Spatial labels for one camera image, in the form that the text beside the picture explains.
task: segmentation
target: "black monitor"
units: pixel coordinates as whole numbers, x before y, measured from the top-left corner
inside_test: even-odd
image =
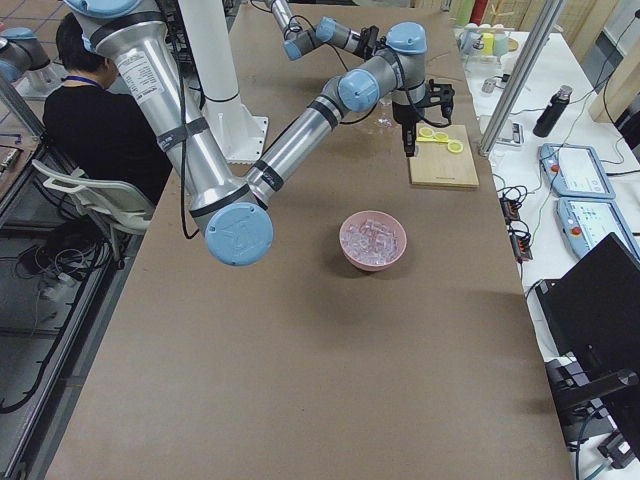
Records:
[[[640,263],[615,234],[536,293],[559,353],[572,352],[591,382],[640,373]],[[640,386],[600,399],[640,458]]]

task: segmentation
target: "bowl of ice cubes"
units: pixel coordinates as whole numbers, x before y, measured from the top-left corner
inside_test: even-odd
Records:
[[[340,227],[340,246],[354,266],[377,272],[389,268],[402,256],[407,234],[391,215],[365,210],[344,221]]]

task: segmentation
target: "black shirt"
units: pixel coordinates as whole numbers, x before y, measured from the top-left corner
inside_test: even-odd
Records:
[[[129,95],[94,86],[60,87],[44,104],[51,140],[95,180],[123,180],[158,203],[171,164]]]

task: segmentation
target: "chair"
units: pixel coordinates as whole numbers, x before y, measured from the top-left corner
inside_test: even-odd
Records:
[[[109,225],[111,248],[116,262],[120,260],[118,231],[144,235],[155,206],[135,186],[118,180],[92,180],[76,168],[70,175],[46,166],[39,160],[33,166],[48,178],[44,186],[68,194],[82,215],[89,211],[101,214]]]

